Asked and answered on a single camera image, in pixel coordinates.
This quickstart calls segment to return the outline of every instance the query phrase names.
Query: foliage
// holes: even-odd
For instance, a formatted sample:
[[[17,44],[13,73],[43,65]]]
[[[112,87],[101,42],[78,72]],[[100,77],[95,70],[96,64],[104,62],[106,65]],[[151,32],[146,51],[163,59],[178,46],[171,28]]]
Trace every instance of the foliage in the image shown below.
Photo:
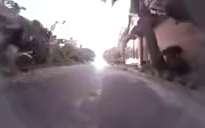
[[[113,47],[104,52],[103,57],[108,64],[121,64],[122,57],[118,48]]]
[[[3,3],[5,4],[5,6],[7,6],[8,8],[14,10],[17,13],[20,13],[21,10],[26,10],[25,7],[19,5],[18,3],[16,3],[13,0],[3,0]]]
[[[89,63],[95,58],[95,53],[88,48],[77,48],[74,45],[65,43],[59,47],[58,44],[51,46],[51,53],[48,57],[50,64],[71,65],[75,63]]]

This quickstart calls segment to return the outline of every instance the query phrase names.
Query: tree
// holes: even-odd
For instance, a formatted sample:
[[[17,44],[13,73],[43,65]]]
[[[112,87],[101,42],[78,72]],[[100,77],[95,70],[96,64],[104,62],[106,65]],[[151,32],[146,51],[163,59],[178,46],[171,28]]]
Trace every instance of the tree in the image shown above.
[[[3,0],[3,4],[17,13],[20,13],[21,10],[26,10],[25,7],[19,5],[13,0]]]
[[[131,30],[130,34],[128,34],[128,25],[126,31],[119,40],[119,45],[122,44],[122,56],[125,53],[124,49],[130,39],[145,37],[151,56],[151,63],[161,72],[165,68],[165,62],[157,44],[154,28],[166,19],[165,16],[163,16],[165,2],[160,2],[158,0],[132,0],[132,2],[134,3],[131,4],[131,8],[134,9],[131,10],[135,10],[140,19],[138,20],[137,25]]]

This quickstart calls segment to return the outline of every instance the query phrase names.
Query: sky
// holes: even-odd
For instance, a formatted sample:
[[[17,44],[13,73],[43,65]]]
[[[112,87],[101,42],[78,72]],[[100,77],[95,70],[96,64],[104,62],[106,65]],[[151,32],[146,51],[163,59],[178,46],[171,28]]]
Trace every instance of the sky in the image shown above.
[[[58,25],[54,31],[58,38],[73,37],[90,46],[95,42],[104,46],[113,44],[121,27],[127,23],[128,6],[124,1],[117,2],[113,8],[101,0],[15,1],[27,8],[21,12],[22,16],[37,19],[47,28],[55,21],[65,20],[66,23]]]

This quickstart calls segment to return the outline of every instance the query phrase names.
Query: sidewalk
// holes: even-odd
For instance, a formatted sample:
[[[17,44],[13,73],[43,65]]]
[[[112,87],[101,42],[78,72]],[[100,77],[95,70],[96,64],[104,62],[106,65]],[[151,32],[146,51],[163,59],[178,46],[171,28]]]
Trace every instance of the sidewalk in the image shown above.
[[[174,82],[145,74],[128,66],[116,66],[128,71],[129,75],[139,76],[148,87],[155,91],[168,104],[179,108],[180,118],[175,128],[205,128],[205,95],[200,90],[191,90]]]
[[[130,73],[134,73],[135,75],[145,79],[147,82],[155,83],[158,86],[163,87],[167,91],[176,93],[179,97],[183,97],[183,98],[187,97],[190,100],[197,102],[198,104],[200,104],[202,107],[205,108],[205,89],[192,90],[185,86],[180,85],[177,82],[169,82],[159,77],[152,76],[148,73],[141,72],[139,68],[133,68],[132,66],[128,66],[128,65],[118,65],[114,67],[121,70],[126,70]]]

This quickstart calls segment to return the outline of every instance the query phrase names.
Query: asphalt road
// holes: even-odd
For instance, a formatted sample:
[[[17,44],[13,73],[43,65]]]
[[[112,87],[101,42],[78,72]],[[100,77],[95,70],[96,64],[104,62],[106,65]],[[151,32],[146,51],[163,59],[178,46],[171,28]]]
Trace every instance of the asphalt road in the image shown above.
[[[181,98],[114,68],[39,69],[0,91],[0,128],[205,128]]]

